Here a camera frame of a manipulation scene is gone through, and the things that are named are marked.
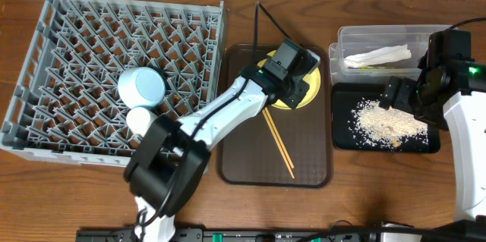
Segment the yellow plate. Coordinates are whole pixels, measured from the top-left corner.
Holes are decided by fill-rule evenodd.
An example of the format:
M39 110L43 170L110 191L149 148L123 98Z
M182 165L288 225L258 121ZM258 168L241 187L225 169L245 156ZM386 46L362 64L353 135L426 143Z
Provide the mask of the yellow plate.
M275 54L276 50L267 53L267 57L264 60L261 60L257 63L257 65L262 68L263 64L267 61L268 58ZM301 108L306 106L310 103L318 94L321 84L321 75L320 70L318 68L314 69L310 74L306 74L303 77L303 81L309 85L309 90L306 92L305 97L300 103L296 106L295 109ZM275 103L272 104L274 108L290 110L291 108L287 106L282 100L277 100Z

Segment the white napkin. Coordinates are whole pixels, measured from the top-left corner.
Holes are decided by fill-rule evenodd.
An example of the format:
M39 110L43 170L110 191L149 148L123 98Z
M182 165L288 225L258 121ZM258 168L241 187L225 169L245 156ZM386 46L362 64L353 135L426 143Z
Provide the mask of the white napkin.
M344 58L343 64L346 68L363 68L397 62L411 58L411 56L412 53L407 45L391 46L347 56Z

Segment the green snack wrapper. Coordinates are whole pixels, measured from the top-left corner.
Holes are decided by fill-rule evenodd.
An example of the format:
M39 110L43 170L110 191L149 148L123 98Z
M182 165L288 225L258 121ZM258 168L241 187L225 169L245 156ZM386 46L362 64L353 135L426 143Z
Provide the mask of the green snack wrapper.
M386 69L396 69L396 67L393 66L362 66L359 68L356 68L359 70L386 70Z

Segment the light blue bowl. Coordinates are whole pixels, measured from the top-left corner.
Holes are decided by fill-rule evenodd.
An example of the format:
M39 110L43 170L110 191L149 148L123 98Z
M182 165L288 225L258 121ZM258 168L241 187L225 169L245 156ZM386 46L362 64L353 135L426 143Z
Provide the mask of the light blue bowl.
M152 68L123 71L117 82L118 93L129 108L154 108L163 101L166 85L163 76Z

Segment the small white cup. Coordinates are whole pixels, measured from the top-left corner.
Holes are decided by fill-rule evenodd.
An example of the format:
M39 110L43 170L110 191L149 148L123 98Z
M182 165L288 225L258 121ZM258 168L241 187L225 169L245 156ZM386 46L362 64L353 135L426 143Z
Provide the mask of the small white cup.
M143 107L136 107L127 113L126 122L132 133L144 137L157 116Z

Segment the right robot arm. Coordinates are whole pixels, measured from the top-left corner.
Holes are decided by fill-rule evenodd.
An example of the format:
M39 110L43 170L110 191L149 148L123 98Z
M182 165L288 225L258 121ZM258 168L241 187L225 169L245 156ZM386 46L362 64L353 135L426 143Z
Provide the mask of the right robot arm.
M418 79L391 77L379 103L449 131L457 221L485 214L485 66L472 57L471 39L456 27L433 33Z

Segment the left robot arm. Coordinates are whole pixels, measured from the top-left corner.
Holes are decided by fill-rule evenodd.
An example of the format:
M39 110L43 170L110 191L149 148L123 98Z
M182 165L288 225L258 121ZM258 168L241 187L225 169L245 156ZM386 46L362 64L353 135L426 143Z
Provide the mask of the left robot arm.
M209 105L176 121L165 115L152 121L124 171L138 207L132 240L171 240L175 214L197 189L212 148L268 105L297 108L310 89L304 77L319 64L319 55L285 39L262 65L242 68Z

